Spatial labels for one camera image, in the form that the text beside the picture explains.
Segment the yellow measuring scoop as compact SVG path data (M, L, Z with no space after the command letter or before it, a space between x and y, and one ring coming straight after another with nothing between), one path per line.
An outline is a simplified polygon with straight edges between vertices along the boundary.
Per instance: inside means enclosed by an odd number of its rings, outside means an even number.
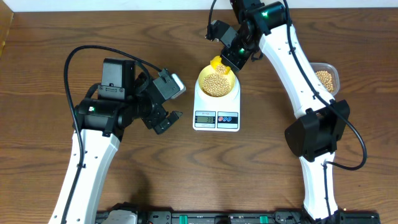
M216 71L216 73L220 75L227 75L231 70L229 66L226 66L222 63L222 58L220 56L215 56L210 61L210 65Z

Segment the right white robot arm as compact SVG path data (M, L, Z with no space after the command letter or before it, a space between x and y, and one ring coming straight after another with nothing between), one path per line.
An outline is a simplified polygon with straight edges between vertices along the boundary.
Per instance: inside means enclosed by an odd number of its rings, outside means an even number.
M296 35L286 2L231 1L240 28L224 42L221 61L239 72L259 52L277 72L296 120L285 130L290 150L299 158L305 186L303 221L334 223L333 193L337 142L348 125L349 106L322 85Z

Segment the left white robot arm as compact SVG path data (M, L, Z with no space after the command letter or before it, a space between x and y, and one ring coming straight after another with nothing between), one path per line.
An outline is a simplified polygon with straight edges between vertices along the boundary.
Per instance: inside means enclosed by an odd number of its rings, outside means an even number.
M109 166L124 130L135 119L162 134L182 115L168 112L164 102L185 90L178 75L167 69L158 78L140 62L106 58L101 83L90 87L73 111L76 118L72 153L50 223L94 223Z

